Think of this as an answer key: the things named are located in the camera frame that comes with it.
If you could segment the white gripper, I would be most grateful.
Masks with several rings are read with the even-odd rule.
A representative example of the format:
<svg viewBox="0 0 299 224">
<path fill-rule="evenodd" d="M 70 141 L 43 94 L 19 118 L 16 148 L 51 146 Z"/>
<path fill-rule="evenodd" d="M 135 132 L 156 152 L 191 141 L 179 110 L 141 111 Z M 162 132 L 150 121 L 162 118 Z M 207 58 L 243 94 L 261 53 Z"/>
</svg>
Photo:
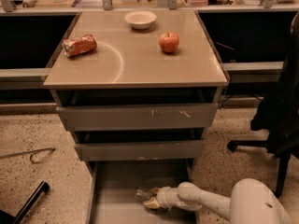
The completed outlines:
<svg viewBox="0 0 299 224">
<path fill-rule="evenodd" d="M 149 190 L 150 195 L 157 195 L 156 199 L 151 198 L 144 201 L 143 205 L 151 210 L 157 210 L 160 206 L 164 209 L 171 209 L 179 203 L 178 189 L 171 187 L 152 188 Z"/>
</svg>

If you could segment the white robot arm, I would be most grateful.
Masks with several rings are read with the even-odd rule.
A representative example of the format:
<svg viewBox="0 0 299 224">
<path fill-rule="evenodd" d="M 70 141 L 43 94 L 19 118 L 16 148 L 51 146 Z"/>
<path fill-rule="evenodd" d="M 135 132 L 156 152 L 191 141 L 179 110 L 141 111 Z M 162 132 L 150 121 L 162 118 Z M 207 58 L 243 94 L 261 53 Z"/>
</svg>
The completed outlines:
<svg viewBox="0 0 299 224">
<path fill-rule="evenodd" d="M 252 178 L 238 181 L 230 197 L 205 191 L 190 182 L 155 191 L 148 201 L 144 201 L 148 209 L 177 207 L 197 211 L 204 206 L 230 224 L 294 224 L 272 190 Z"/>
</svg>

